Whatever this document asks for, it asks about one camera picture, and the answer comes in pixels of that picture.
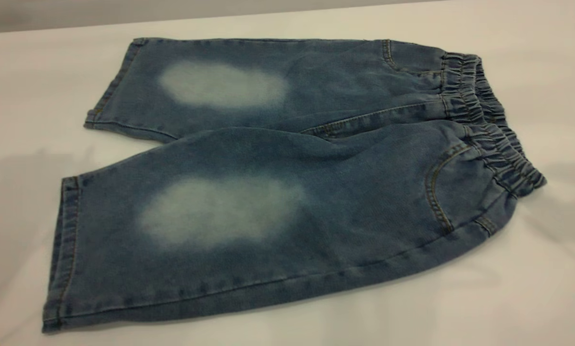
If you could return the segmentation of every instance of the seam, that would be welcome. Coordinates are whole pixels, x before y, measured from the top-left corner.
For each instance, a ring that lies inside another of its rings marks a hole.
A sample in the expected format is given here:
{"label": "seam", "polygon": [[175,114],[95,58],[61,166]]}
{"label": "seam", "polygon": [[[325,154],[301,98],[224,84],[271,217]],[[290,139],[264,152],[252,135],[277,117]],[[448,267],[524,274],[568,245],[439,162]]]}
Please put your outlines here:
{"label": "seam", "polygon": [[439,94],[439,98],[441,99],[441,102],[443,102],[443,107],[445,109],[445,118],[447,120],[450,120],[452,118],[452,116],[450,115],[450,108],[447,107],[447,102],[445,101],[445,97],[443,97],[443,93],[444,93],[444,88],[445,88],[445,73],[447,73],[447,71],[445,70],[445,64],[447,63],[447,53],[445,53],[443,55],[443,58],[441,58],[441,93]]}
{"label": "seam", "polygon": [[57,305],[57,313],[55,314],[56,317],[54,320],[58,320],[59,325],[61,325],[61,308],[63,307],[63,299],[65,298],[65,293],[68,291],[70,285],[72,285],[72,278],[74,276],[74,264],[76,262],[76,243],[78,240],[78,215],[80,214],[80,185],[78,183],[78,177],[74,177],[74,181],[76,182],[76,215],[74,219],[76,220],[76,228],[74,229],[74,240],[72,241],[72,263],[70,265],[70,273],[67,276],[67,281],[63,290],[61,290],[61,294],[59,295],[59,304]]}
{"label": "seam", "polygon": [[[228,293],[228,292],[232,292],[232,291],[238,291],[240,289],[245,289],[248,287],[254,287],[256,285],[264,285],[264,284],[273,284],[273,283],[280,283],[283,281],[289,281],[289,280],[298,280],[298,279],[302,279],[302,278],[310,278],[312,276],[329,276],[329,275],[336,275],[336,274],[340,274],[340,273],[345,273],[351,270],[355,270],[355,269],[361,269],[364,267],[370,267],[372,265],[378,265],[387,261],[390,261],[394,258],[397,258],[399,256],[403,256],[406,253],[412,252],[414,250],[419,250],[422,247],[428,246],[428,245],[432,245],[433,243],[447,238],[448,235],[441,235],[438,238],[435,238],[433,240],[428,241],[427,243],[423,243],[419,246],[413,247],[411,249],[408,250],[404,250],[402,252],[399,252],[393,256],[390,256],[388,258],[385,259],[381,259],[381,260],[374,260],[371,261],[369,263],[364,263],[361,265],[353,265],[351,267],[347,267],[346,269],[342,269],[342,270],[336,270],[335,272],[329,272],[329,273],[315,273],[315,274],[305,274],[305,275],[296,275],[296,276],[290,276],[287,278],[281,278],[281,279],[277,279],[277,280],[272,280],[272,281],[265,281],[262,283],[255,283],[255,284],[249,284],[249,285],[243,285],[241,287],[234,287],[231,289],[224,289],[223,291],[217,291],[217,292],[213,292],[213,293],[206,293],[206,294],[202,294],[199,296],[193,296],[193,297],[189,297],[189,298],[180,298],[180,299],[176,299],[176,300],[169,300],[167,302],[160,302],[160,303],[151,303],[151,304],[144,304],[144,305],[137,305],[137,306],[131,306],[131,307],[120,307],[120,308],[113,308],[113,309],[104,309],[102,311],[96,311],[96,312],[91,312],[91,313],[81,313],[79,315],[70,315],[66,318],[78,318],[78,317],[86,317],[86,316],[92,316],[92,315],[99,315],[101,313],[105,313],[105,312],[110,312],[110,311],[119,311],[119,310],[123,310],[123,309],[140,309],[140,308],[145,308],[145,307],[153,307],[153,306],[157,306],[157,305],[164,305],[164,304],[173,304],[173,303],[178,303],[178,302],[184,302],[187,300],[194,300],[194,299],[198,299],[198,298],[204,298],[204,297],[208,297],[208,296],[215,296],[217,294],[224,294],[224,293]],[[48,320],[44,320],[44,322],[49,322],[49,321],[53,321],[55,320],[55,318],[50,318]]]}
{"label": "seam", "polygon": [[488,237],[492,236],[492,231],[490,231],[484,224],[483,222],[481,222],[481,220],[474,220],[475,223],[477,223],[478,225],[481,226],[481,228],[483,228],[484,230],[486,230],[486,232],[488,233]]}
{"label": "seam", "polygon": [[490,232],[493,234],[498,230],[498,227],[494,224],[494,222],[490,221],[485,215],[481,216],[481,219],[486,222],[486,224],[490,227]]}
{"label": "seam", "polygon": [[447,215],[445,215],[445,212],[443,212],[443,208],[441,208],[441,205],[437,200],[437,194],[435,193],[437,178],[439,177],[441,169],[448,162],[450,162],[456,156],[464,153],[465,151],[468,151],[469,149],[471,149],[471,146],[464,142],[451,147],[450,149],[446,150],[445,153],[443,153],[443,155],[449,155],[449,156],[445,158],[445,160],[443,160],[440,164],[432,166],[426,173],[425,178],[426,200],[428,201],[428,205],[430,205],[432,212],[435,214],[435,217],[437,217],[437,220],[443,224],[445,228],[444,229],[445,234],[451,233],[452,230],[454,230],[454,227],[452,226],[452,222],[450,222]]}
{"label": "seam", "polygon": [[116,92],[116,88],[118,88],[121,85],[121,82],[123,81],[123,79],[125,79],[125,77],[127,76],[127,73],[129,73],[129,69],[131,68],[132,63],[134,63],[134,60],[138,56],[138,53],[142,50],[142,47],[145,44],[146,44],[146,42],[142,42],[141,44],[136,44],[137,47],[136,47],[134,55],[131,57],[131,59],[127,59],[127,61],[123,61],[123,64],[121,65],[121,69],[125,68],[125,71],[123,72],[123,74],[121,76],[120,76],[120,74],[121,74],[120,72],[117,73],[116,77],[114,78],[114,80],[118,80],[116,82],[116,85],[114,85],[114,87],[109,86],[106,90],[106,92],[108,92],[110,90],[109,96],[105,100],[103,100],[103,97],[102,97],[100,99],[100,101],[97,103],[96,108],[93,109],[93,112],[94,112],[93,120],[97,119],[100,116],[100,113],[103,112],[103,108],[106,107],[107,104],[109,103],[109,101],[112,99],[112,96],[114,96],[114,92]]}
{"label": "seam", "polygon": [[391,47],[391,40],[389,39],[385,39],[383,40],[383,59],[386,61],[386,63],[388,64],[388,66],[390,66],[391,68],[393,68],[394,70],[398,70],[398,66],[396,65],[396,63],[394,62],[394,60],[392,59],[392,55],[390,53]]}
{"label": "seam", "polygon": [[436,101],[426,101],[426,102],[421,102],[421,103],[414,103],[413,105],[404,105],[404,106],[398,106],[398,107],[393,107],[393,108],[387,108],[385,110],[379,110],[379,111],[374,111],[374,112],[368,112],[366,114],[361,114],[361,115],[357,115],[357,116],[353,116],[351,118],[347,118],[347,119],[343,119],[343,120],[337,120],[337,121],[333,121],[331,123],[327,123],[327,124],[323,124],[323,125],[316,125],[313,127],[309,127],[308,129],[302,130],[300,131],[301,134],[305,134],[305,132],[309,132],[312,131],[313,133],[318,132],[319,130],[332,130],[331,127],[334,126],[340,126],[343,125],[345,123],[354,121],[354,120],[358,120],[360,118],[364,118],[366,116],[373,116],[373,115],[377,115],[377,114],[382,114],[384,112],[390,112],[390,111],[395,111],[395,110],[399,110],[402,108],[409,108],[409,107],[417,107],[417,106],[421,106],[421,105],[428,105],[429,103],[437,103],[439,102],[438,100]]}
{"label": "seam", "polygon": [[412,71],[409,70],[408,68],[404,68],[404,67],[399,67],[398,64],[394,61],[394,59],[392,58],[392,40],[391,39],[385,39],[382,41],[382,48],[383,48],[383,59],[386,62],[386,64],[388,64],[388,66],[390,66],[393,70],[397,71],[397,72],[408,72],[411,74],[435,74],[435,73],[440,73],[443,70],[430,70],[430,71]]}
{"label": "seam", "polygon": [[121,123],[117,123],[116,121],[87,121],[87,124],[110,124],[110,125],[118,125],[120,127],[127,127],[127,129],[134,129],[134,130],[140,130],[140,131],[149,131],[149,132],[155,132],[157,134],[162,134],[164,136],[169,136],[170,138],[173,139],[178,139],[175,136],[172,136],[170,134],[167,134],[166,132],[162,132],[162,131],[158,131],[158,130],[152,130],[152,129],[142,129],[141,127],[135,127],[135,126],[130,126],[130,125],[124,125]]}

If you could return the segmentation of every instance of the pocket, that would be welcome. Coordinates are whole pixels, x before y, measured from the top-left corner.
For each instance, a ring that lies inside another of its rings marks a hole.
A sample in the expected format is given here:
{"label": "pocket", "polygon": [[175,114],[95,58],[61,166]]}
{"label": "pocket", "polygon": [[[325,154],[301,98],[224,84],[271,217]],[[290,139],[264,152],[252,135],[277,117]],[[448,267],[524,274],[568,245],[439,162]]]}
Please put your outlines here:
{"label": "pocket", "polygon": [[477,149],[461,142],[439,157],[426,174],[426,199],[445,234],[477,219],[505,190]]}
{"label": "pocket", "polygon": [[435,108],[435,105],[441,109],[442,102],[437,99],[369,112],[310,127],[300,133],[319,136],[321,138],[347,138],[364,132],[374,131],[390,124],[418,123],[430,120],[431,114],[443,114],[435,109],[431,109]]}
{"label": "pocket", "polygon": [[443,69],[445,51],[420,44],[383,40],[383,58],[399,72],[432,73]]}

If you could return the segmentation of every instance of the blue denim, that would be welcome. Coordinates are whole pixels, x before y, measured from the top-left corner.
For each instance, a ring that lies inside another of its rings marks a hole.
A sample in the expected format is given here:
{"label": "blue denim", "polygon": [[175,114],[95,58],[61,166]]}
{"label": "blue denim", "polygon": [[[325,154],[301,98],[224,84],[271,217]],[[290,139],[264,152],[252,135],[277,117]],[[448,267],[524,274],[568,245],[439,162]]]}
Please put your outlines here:
{"label": "blue denim", "polygon": [[388,40],[136,39],[85,126],[166,144],[63,179],[44,333],[421,272],[546,182],[479,57]]}

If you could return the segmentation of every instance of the hem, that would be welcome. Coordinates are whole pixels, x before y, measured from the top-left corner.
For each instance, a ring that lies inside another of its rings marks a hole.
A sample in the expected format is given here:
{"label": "hem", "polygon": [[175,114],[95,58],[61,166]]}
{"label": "hem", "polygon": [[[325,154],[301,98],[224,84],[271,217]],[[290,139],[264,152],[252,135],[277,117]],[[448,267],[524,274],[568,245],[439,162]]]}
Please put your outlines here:
{"label": "hem", "polygon": [[146,38],[136,38],[131,42],[131,44],[129,44],[127,52],[125,53],[125,57],[123,58],[123,62],[121,63],[121,68],[116,74],[116,77],[114,77],[114,79],[110,82],[109,87],[103,93],[103,96],[101,96],[100,100],[97,102],[97,105],[92,110],[87,112],[87,118],[85,122],[86,128],[94,129],[92,123],[96,121],[96,119],[103,111],[103,108],[106,107],[116,88],[120,85],[123,78],[125,78],[125,75],[127,75],[129,68],[134,62],[134,59],[140,52],[140,49],[147,43],[147,41],[148,39]]}
{"label": "hem", "polygon": [[77,177],[61,182],[61,206],[57,217],[50,263],[48,298],[44,304],[42,333],[61,328],[63,298],[72,282],[76,258],[80,189]]}

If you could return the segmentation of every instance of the pocket stitching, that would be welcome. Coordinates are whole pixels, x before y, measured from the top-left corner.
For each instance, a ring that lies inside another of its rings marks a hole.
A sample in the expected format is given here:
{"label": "pocket stitching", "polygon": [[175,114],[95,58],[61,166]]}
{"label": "pocket stitching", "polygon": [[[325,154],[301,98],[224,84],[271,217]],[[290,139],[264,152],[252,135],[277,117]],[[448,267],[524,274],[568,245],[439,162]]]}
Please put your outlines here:
{"label": "pocket stitching", "polygon": [[318,135],[320,132],[324,132],[327,136],[332,136],[331,132],[342,128],[342,126],[345,123],[348,123],[350,121],[358,120],[358,119],[364,118],[366,116],[373,116],[373,115],[377,115],[377,114],[382,114],[384,112],[391,112],[391,111],[400,110],[403,108],[417,107],[417,106],[421,106],[421,105],[428,105],[428,103],[437,103],[437,102],[439,102],[439,100],[426,101],[426,102],[414,103],[413,105],[404,105],[404,106],[398,106],[398,107],[393,107],[393,108],[386,108],[384,110],[378,110],[378,111],[374,111],[374,112],[367,112],[366,114],[360,114],[360,115],[352,116],[350,118],[346,118],[343,120],[332,121],[331,123],[309,127],[308,129],[304,129],[304,130],[300,131],[299,133],[307,134],[307,132],[312,132],[311,134]]}
{"label": "pocket stitching", "polygon": [[452,222],[450,222],[450,219],[448,219],[447,215],[445,215],[445,212],[443,212],[443,208],[441,208],[441,205],[439,205],[439,200],[437,199],[437,193],[435,191],[437,187],[437,178],[439,177],[441,169],[443,169],[446,164],[456,158],[456,156],[470,149],[471,146],[466,143],[460,143],[451,147],[445,151],[445,153],[443,153],[443,156],[447,157],[443,161],[439,162],[439,164],[432,166],[426,173],[426,200],[428,201],[428,205],[430,205],[430,208],[435,214],[437,220],[443,225],[444,235],[450,234],[454,230],[454,226],[452,226]]}

